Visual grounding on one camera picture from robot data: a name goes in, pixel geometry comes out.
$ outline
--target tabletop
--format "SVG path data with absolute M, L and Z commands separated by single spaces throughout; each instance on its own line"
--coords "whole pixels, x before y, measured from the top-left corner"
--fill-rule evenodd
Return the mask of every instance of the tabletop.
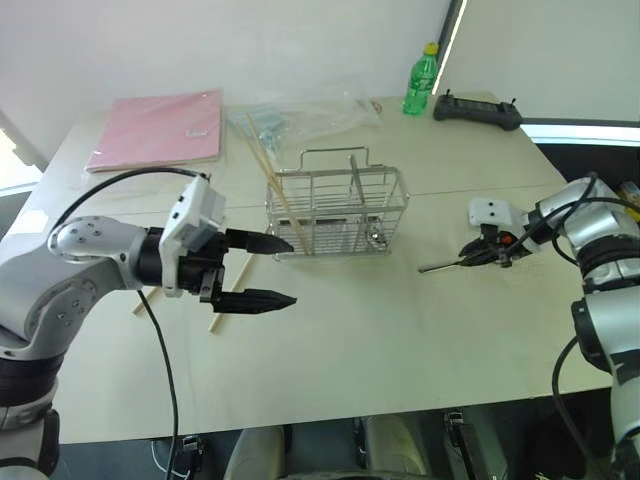
M 549 394 L 553 363 L 572 336 L 570 303 L 581 297 L 574 267 L 545 249 L 511 269 L 488 265 L 425 275 L 416 269 L 455 256 L 478 235 L 467 221 L 471 198 L 501 198 L 530 209 L 561 188 L 562 178 L 519 130 L 407 118 L 397 114 L 398 99 L 382 103 L 376 129 L 309 146 L 366 144 L 376 162 L 404 173 L 412 196 L 391 254 L 257 258 L 243 285 L 277 290 L 298 303 L 259 316 L 229 315 L 216 334 L 207 331 L 211 307 L 197 298 L 153 302 L 176 377 L 182 433 Z M 82 173 L 103 123 L 99 114 L 74 127 L 22 215 L 43 210 L 53 219 L 106 178 Z M 210 169 L 216 188 L 228 195 L 229 226 L 263 230 L 265 181 L 234 135 L 225 132 L 224 159 L 193 168 Z M 149 177 L 105 191 L 84 211 L 163 225 L 184 179 Z M 0 258 L 43 235 L 6 237 Z M 230 285 L 246 253 L 225 260 Z M 134 292 L 109 294 L 72 344 L 54 402 L 62 442 L 170 433 L 160 350 L 148 318 L 131 313 L 136 303 Z M 609 382 L 579 354 L 569 357 L 562 377 L 565 391 Z

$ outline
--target black remote controller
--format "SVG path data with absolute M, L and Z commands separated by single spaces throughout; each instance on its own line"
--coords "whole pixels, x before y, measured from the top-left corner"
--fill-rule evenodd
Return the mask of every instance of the black remote controller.
M 492 123 L 504 130 L 515 130 L 522 123 L 522 116 L 515 107 L 514 98 L 511 103 L 479 102 L 456 98 L 449 93 L 440 95 L 433 109 L 433 118 L 446 120 L 447 118 L 464 118 L 476 122 Z

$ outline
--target pink folder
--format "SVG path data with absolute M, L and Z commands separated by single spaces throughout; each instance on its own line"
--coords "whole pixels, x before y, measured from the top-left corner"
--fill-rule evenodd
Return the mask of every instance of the pink folder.
M 113 104 L 87 172 L 183 163 L 220 151 L 219 90 Z

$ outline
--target wire basket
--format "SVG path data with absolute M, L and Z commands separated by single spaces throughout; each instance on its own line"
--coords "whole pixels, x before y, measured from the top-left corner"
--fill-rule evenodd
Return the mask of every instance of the wire basket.
M 309 154 L 348 153 L 349 168 L 304 170 Z M 358 168 L 357 156 L 364 156 Z M 404 178 L 395 167 L 369 164 L 366 147 L 309 149 L 297 170 L 277 172 L 282 193 L 311 246 L 310 256 L 390 252 L 390 243 L 409 203 Z M 294 246 L 281 257 L 306 256 L 299 232 L 279 196 L 267 190 L 270 231 Z

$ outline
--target green bottle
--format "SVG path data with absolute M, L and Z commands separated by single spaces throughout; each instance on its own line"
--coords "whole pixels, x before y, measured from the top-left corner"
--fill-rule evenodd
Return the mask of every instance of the green bottle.
M 407 115 L 420 115 L 427 107 L 427 100 L 438 75 L 437 43 L 427 43 L 424 55 L 411 69 L 409 88 L 402 103 L 402 112 Z

